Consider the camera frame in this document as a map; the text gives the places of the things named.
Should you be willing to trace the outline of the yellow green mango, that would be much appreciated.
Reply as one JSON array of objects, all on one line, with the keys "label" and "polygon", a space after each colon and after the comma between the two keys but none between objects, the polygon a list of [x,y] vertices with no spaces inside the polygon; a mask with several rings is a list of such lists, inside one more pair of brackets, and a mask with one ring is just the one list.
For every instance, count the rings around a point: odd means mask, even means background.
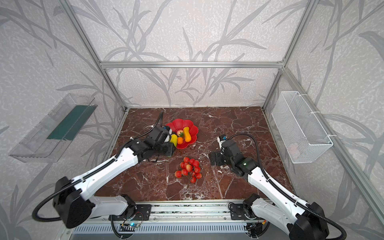
[{"label": "yellow green mango", "polygon": [[172,135],[171,135],[170,142],[171,142],[175,147],[177,147],[177,145],[178,145],[178,136],[177,136],[176,134],[172,134]]}]

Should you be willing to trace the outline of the small orange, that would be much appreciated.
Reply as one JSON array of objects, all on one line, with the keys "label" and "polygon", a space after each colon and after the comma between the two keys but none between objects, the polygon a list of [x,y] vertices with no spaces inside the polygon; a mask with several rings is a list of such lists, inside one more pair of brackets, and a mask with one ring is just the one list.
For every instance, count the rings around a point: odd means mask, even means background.
[{"label": "small orange", "polygon": [[184,139],[182,137],[177,138],[177,144],[180,145],[184,142]]}]

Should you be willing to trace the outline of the red peach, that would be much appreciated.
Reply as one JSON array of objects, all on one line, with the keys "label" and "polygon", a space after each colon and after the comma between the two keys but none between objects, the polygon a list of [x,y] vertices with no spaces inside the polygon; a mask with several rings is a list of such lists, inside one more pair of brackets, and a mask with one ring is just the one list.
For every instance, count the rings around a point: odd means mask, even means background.
[{"label": "red peach", "polygon": [[177,130],[177,136],[178,137],[183,137],[184,136],[184,131],[183,130]]}]

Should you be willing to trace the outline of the red grape bunch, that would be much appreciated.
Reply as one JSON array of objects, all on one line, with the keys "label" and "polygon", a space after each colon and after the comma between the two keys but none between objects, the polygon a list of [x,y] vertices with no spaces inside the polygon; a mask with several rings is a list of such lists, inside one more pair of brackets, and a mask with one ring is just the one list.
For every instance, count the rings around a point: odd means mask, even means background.
[{"label": "red grape bunch", "polygon": [[188,177],[190,183],[196,183],[198,180],[203,178],[201,163],[196,159],[184,157],[180,163],[180,170],[175,171],[175,177]]}]

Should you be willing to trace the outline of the yellow orange banana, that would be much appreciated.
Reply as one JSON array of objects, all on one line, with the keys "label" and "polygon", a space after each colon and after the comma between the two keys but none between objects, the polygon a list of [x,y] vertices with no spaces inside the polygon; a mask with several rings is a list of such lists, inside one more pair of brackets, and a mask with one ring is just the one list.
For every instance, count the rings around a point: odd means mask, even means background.
[{"label": "yellow orange banana", "polygon": [[186,143],[189,143],[192,140],[191,134],[190,134],[190,128],[189,127],[184,127],[184,139]]}]

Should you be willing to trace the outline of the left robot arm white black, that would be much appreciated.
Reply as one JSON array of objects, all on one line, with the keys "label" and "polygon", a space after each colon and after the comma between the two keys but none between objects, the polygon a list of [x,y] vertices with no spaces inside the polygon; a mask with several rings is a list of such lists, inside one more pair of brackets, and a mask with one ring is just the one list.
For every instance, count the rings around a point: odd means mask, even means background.
[{"label": "left robot arm white black", "polygon": [[127,142],[121,151],[92,170],[56,182],[53,207],[68,229],[75,228],[90,218],[126,214],[134,208],[128,196],[95,197],[95,193],[125,170],[153,156],[173,155],[176,147],[171,143],[172,129],[155,127],[145,139]]}]

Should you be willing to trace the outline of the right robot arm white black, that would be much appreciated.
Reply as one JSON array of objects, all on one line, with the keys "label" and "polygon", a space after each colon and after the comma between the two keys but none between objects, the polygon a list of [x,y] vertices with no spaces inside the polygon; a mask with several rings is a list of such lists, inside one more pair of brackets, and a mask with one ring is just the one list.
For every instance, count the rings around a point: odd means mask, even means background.
[{"label": "right robot arm white black", "polygon": [[256,194],[246,199],[248,218],[263,218],[285,232],[291,240],[324,240],[328,237],[330,232],[326,221],[310,213],[311,210],[323,213],[318,204],[309,205],[289,192],[262,170],[253,158],[244,157],[234,140],[222,135],[217,142],[220,149],[209,154],[211,164],[228,166],[269,199],[267,202]]}]

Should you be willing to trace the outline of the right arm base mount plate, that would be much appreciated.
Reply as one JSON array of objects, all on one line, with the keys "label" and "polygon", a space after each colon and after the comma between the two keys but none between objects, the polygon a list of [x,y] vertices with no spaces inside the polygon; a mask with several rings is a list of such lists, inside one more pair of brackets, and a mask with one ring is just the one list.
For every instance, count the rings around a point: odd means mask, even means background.
[{"label": "right arm base mount plate", "polygon": [[231,220],[252,220],[249,209],[243,204],[228,203]]}]

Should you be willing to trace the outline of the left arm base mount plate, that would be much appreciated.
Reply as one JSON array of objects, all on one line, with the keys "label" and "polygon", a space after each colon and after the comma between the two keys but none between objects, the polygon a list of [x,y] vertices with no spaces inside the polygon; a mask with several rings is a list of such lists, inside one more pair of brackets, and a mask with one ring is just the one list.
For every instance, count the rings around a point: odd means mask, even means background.
[{"label": "left arm base mount plate", "polygon": [[129,205],[121,217],[127,221],[148,221],[152,205]]}]

